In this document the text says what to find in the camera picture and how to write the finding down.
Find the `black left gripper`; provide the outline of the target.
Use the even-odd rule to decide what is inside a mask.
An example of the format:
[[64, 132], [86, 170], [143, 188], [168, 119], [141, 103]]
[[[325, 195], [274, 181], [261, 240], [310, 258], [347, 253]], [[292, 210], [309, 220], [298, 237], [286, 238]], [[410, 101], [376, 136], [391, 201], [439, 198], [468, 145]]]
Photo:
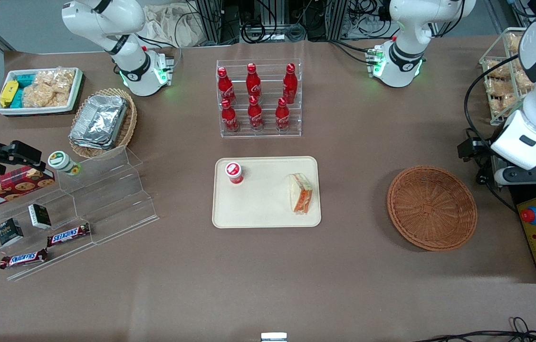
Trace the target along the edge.
[[461, 160], [471, 160], [475, 158], [484, 158], [494, 155], [490, 148], [489, 141], [481, 140], [480, 138], [467, 138], [465, 141], [457, 145], [458, 158]]

